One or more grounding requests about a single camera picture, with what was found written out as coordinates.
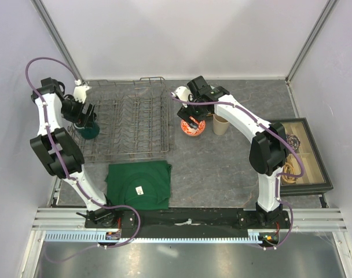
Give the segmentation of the white red pattern bowl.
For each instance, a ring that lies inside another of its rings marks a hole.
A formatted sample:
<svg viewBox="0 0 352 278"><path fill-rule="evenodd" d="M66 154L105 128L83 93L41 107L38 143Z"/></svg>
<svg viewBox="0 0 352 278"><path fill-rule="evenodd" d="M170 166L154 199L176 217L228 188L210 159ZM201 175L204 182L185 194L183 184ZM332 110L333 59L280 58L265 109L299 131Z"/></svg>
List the white red pattern bowl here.
<svg viewBox="0 0 352 278"><path fill-rule="evenodd" d="M189 135L189 136L192 136L192 137L196 137L196 136L199 136L201 135L201 133L205 130L206 128L206 121L205 120L202 120L202 121L199 121L200 124L199 124L199 128L198 129L191 129L188 125L188 123L186 121L184 121L183 119L181 120L181 129L182 131Z"/></svg>

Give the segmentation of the dark green mug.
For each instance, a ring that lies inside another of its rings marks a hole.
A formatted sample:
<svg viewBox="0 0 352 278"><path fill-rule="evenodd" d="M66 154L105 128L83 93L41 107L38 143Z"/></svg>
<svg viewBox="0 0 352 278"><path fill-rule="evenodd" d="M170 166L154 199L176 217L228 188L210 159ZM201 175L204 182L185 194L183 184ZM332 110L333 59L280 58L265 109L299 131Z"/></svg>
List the dark green mug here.
<svg viewBox="0 0 352 278"><path fill-rule="evenodd" d="M95 139L100 132L99 125L92 118L79 119L73 124L73 127L74 130L85 140Z"/></svg>

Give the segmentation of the beige cup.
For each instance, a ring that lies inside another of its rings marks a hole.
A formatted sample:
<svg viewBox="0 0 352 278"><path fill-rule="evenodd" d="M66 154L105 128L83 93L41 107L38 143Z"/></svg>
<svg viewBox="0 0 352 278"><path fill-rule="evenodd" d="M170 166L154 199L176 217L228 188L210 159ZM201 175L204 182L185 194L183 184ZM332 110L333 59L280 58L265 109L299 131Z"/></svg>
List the beige cup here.
<svg viewBox="0 0 352 278"><path fill-rule="evenodd" d="M213 132L222 136L226 133L230 123L223 117L213 114Z"/></svg>

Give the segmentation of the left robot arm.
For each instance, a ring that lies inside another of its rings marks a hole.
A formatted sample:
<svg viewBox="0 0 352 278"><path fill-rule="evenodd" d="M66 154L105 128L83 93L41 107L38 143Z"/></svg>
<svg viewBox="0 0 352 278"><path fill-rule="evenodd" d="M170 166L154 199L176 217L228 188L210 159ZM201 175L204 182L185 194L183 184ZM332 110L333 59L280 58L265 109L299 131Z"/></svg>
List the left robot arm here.
<svg viewBox="0 0 352 278"><path fill-rule="evenodd" d="M86 103L89 89L77 82L73 94L66 94L62 82L42 79L41 86L31 94L38 108L39 130L30 146L47 172L69 184L84 201L86 212L82 217L87 228L114 228L119 227L119 214L90 179L84 167L83 152L63 126L63 120L72 123L85 140L98 136L100 128L95 106Z"/></svg>

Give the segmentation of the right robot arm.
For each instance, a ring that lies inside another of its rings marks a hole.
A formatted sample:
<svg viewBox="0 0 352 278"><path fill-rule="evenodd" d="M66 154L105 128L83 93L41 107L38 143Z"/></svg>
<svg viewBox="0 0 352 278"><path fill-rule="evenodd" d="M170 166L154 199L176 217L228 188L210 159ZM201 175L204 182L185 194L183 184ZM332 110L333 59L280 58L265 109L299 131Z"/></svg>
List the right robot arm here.
<svg viewBox="0 0 352 278"><path fill-rule="evenodd" d="M208 114L214 114L227 120L250 142L249 162L258 174L259 185L255 218L259 226L271 227L283 210L278 174L288 156L284 126L256 116L224 87L210 86L202 76L176 88L171 97L182 104L177 115L189 127L196 129Z"/></svg>

